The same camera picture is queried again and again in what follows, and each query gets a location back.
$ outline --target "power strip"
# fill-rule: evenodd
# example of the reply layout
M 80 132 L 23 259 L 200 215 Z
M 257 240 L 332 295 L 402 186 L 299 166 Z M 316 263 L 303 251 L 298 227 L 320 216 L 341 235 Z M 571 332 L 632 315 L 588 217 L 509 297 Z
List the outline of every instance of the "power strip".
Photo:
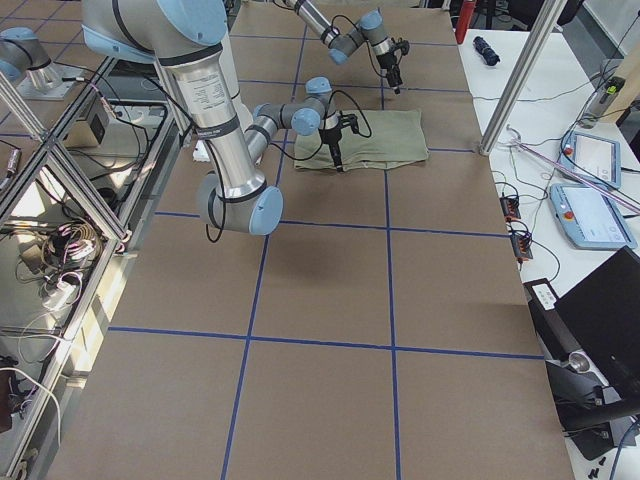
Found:
M 511 232 L 509 236 L 511 240 L 511 247 L 513 248 L 513 254 L 518 259 L 519 263 L 526 262 L 527 260 L 533 259 L 533 254 L 531 253 L 531 247 L 527 246 L 525 240 L 518 232 Z

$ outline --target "black object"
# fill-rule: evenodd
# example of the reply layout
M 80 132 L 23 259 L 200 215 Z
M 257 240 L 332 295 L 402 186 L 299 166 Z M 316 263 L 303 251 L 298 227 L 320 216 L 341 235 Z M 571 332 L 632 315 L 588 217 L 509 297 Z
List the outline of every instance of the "black object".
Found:
M 510 0 L 509 15 L 524 23 L 527 30 L 531 30 L 543 3 L 544 0 Z M 565 25 L 573 20 L 583 3 L 584 0 L 568 0 L 560 13 L 558 25 Z
M 490 67 L 495 66 L 499 61 L 500 57 L 493 51 L 493 49 L 489 46 L 489 44 L 482 37 L 476 37 L 473 39 L 473 46 L 476 51 L 482 55 L 484 61 Z
M 342 140 L 342 129 L 351 127 L 351 131 L 354 134 L 360 132 L 358 128 L 358 117 L 349 113 L 347 115 L 340 115 L 338 123 L 331 128 L 320 128 L 318 133 L 320 134 L 320 141 L 323 145 L 329 146 L 329 152 L 331 153 L 331 159 L 333 160 L 333 166 L 336 167 L 336 171 L 343 173 L 342 168 L 342 152 L 340 152 L 340 140 Z
M 376 58 L 378 59 L 380 68 L 386 72 L 385 78 L 387 79 L 387 83 L 389 83 L 393 93 L 398 95 L 400 93 L 400 85 L 402 85 L 402 78 L 400 77 L 400 64 L 398 57 L 396 57 L 396 51 L 400 50 L 401 58 L 408 55 L 409 42 L 402 38 L 398 38 L 397 42 L 393 38 L 391 40 L 394 42 L 393 48 L 387 53 L 377 55 Z
M 639 290 L 640 257 L 623 247 L 556 302 L 587 355 L 629 399 L 640 398 Z

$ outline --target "table surface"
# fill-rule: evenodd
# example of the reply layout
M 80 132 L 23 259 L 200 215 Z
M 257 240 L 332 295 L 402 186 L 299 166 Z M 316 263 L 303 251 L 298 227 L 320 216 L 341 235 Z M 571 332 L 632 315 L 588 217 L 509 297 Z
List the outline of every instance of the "table surface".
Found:
M 483 131 L 498 103 L 497 100 L 487 99 L 497 98 L 501 95 L 524 46 L 527 35 L 526 32 L 469 30 L 464 43 L 459 47 L 467 80 L 469 81 L 469 88 L 474 97 L 474 106 L 480 128 Z M 483 37 L 499 54 L 500 62 L 496 67 L 485 65 L 482 58 L 473 48 L 473 39 L 476 36 Z M 528 78 L 520 94 L 520 99 L 550 98 L 563 92 L 574 89 L 575 91 L 553 100 L 518 101 L 509 117 L 509 125 L 518 130 L 522 140 L 527 143 L 539 143 L 548 138 L 561 137 L 574 122 L 578 112 L 593 92 L 593 87 L 588 79 L 593 73 L 596 72 L 589 72 L 589 75 L 585 74 L 562 34 L 553 33 Z M 599 122 L 593 129 L 584 130 L 578 128 L 576 131 L 584 131 L 587 134 L 618 141 L 621 147 L 622 165 L 634 169 L 640 167 L 638 160 L 615 123 Z M 506 143 L 511 138 L 511 134 L 505 128 L 505 131 L 500 136 L 500 141 Z M 543 153 L 547 158 L 555 160 L 559 146 L 560 142 L 556 140 L 533 148 Z M 521 194 L 529 194 L 536 197 L 539 197 L 542 192 L 539 188 L 519 182 L 516 178 L 513 164 L 517 169 L 518 178 L 542 188 L 547 183 L 546 177 L 543 177 L 543 175 L 552 170 L 551 167 L 543 162 L 521 152 L 514 152 L 514 161 L 512 163 L 509 156 L 509 148 L 500 144 L 491 152 L 490 160 L 491 167 L 496 172 L 494 173 L 496 181 L 502 181 L 502 174 L 504 174 L 507 181 L 516 186 Z M 558 174 L 552 180 L 552 183 L 564 182 L 569 182 L 569 180 Z M 501 192 L 501 190 L 502 186 L 498 186 L 498 192 Z M 634 198 L 640 198 L 640 175 L 623 173 L 621 191 Z M 512 191 L 507 189 L 506 193 L 510 194 Z M 536 208 L 541 203 L 530 198 L 523 200 L 522 203 L 520 210 L 523 221 L 531 227 Z M 621 212 L 629 213 L 625 209 L 621 209 Z M 628 221 L 628 225 L 636 239 L 640 239 L 640 221 L 631 219 Z M 552 282 L 554 289 L 560 296 L 569 291 L 614 253 L 613 251 L 580 250 L 573 247 L 558 224 L 549 200 L 541 204 L 534 239 L 551 249 L 560 259 L 560 274 L 557 280 Z M 553 258 L 536 245 L 533 246 L 533 255 L 534 259 L 526 262 L 522 268 L 522 281 L 545 277 L 551 278 L 556 269 L 556 263 Z M 611 452 L 611 455 L 607 455 L 609 461 L 602 467 L 597 465 L 597 462 L 586 461 L 573 442 L 569 440 L 567 441 L 567 448 L 571 453 L 576 478 L 583 478 L 592 468 L 596 467 L 602 470 L 600 475 L 604 474 L 605 478 L 608 478 L 613 452 Z M 633 480 L 637 478 L 637 472 L 640 471 L 640 448 L 625 449 L 621 458 L 616 479 Z
M 398 96 L 365 49 L 337 68 L 293 13 L 243 4 L 243 101 L 326 75 L 364 109 L 420 109 L 431 158 L 340 175 L 270 148 L 283 222 L 210 245 L 210 166 L 185 151 L 48 479 L 571 477 L 448 13 L 382 14 L 412 43 Z

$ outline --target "robot arm label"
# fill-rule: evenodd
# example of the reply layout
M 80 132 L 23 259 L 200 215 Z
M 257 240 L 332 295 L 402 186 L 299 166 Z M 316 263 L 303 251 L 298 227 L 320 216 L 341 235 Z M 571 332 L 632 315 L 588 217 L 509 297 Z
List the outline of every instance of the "robot arm label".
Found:
M 187 108 L 193 114 L 202 115 L 208 110 L 224 107 L 229 98 L 224 92 L 222 78 L 212 73 L 193 80 L 177 80 Z

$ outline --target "white cable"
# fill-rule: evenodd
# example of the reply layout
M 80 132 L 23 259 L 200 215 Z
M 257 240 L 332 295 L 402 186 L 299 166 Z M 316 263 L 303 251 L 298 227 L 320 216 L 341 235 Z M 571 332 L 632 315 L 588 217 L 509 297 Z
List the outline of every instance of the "white cable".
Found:
M 57 413 L 58 413 L 58 446 L 60 446 L 60 438 L 61 438 L 61 435 L 62 435 L 62 409 L 60 408 L 60 402 L 58 402 L 58 399 L 53 394 L 53 392 L 51 390 L 49 390 L 47 387 L 45 387 L 44 385 L 42 385 L 40 382 L 34 380 L 31 377 L 31 375 L 29 375 L 28 373 L 25 373 L 24 371 L 20 370 L 19 368 L 1 367 L 0 368 L 0 372 L 16 372 L 16 373 L 19 373 L 20 375 L 25 377 L 27 380 L 29 380 L 31 383 L 33 383 L 35 386 L 37 386 L 39 389 L 41 389 L 44 393 L 47 394 L 47 396 L 49 398 L 51 398 L 53 400 L 53 403 L 55 403 L 56 410 L 57 410 Z

